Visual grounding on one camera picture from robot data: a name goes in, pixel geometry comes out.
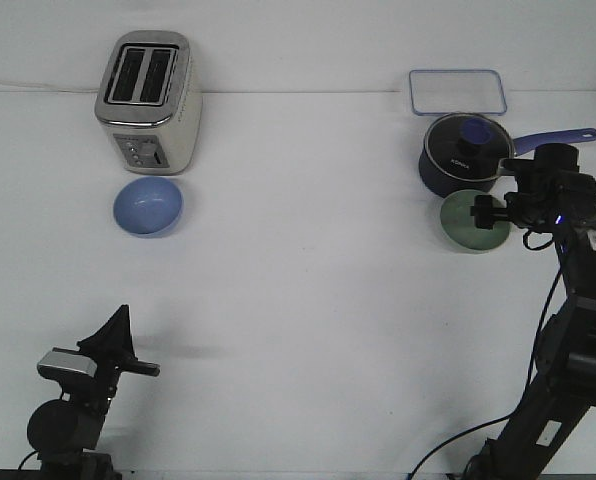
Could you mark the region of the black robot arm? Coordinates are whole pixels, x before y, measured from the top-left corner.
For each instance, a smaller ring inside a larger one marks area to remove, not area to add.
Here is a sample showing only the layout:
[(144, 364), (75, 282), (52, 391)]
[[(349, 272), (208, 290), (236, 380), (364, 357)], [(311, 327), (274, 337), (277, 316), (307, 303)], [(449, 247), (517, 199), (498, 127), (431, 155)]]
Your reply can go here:
[(121, 305), (77, 348), (54, 347), (37, 363), (38, 374), (56, 382), (61, 395), (40, 405), (27, 424), (27, 439), (41, 462), (41, 479), (121, 479), (112, 457), (95, 451), (120, 377), (149, 377), (160, 366), (135, 354), (130, 308)]
[(536, 479), (584, 415), (596, 407), (596, 180), (580, 172), (567, 144), (537, 147), (531, 160), (504, 168), (517, 189), (497, 208), (475, 198), (476, 227), (507, 221), (551, 235), (566, 299), (537, 336), (537, 374), (496, 439), (467, 463), (466, 479)]

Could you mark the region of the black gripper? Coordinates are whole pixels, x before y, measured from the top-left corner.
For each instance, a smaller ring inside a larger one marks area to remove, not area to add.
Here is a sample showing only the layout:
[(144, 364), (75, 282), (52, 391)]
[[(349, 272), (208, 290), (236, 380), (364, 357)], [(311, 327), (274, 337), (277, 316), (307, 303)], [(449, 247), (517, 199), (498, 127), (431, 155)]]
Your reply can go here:
[(476, 195), (470, 207), (474, 226), (493, 229), (498, 222), (509, 222), (538, 233), (584, 227), (583, 202), (573, 187), (578, 156), (572, 145), (548, 143), (537, 147), (532, 159), (503, 160), (503, 170), (514, 178), (517, 190), (504, 195), (505, 207), (495, 206), (491, 195)]
[(93, 378), (62, 374), (58, 381), (69, 401), (83, 406), (95, 415), (106, 415), (118, 390), (123, 373), (157, 377), (160, 365), (136, 358), (130, 329), (130, 309), (121, 305), (94, 334), (77, 342), (79, 353), (93, 359), (97, 371)]

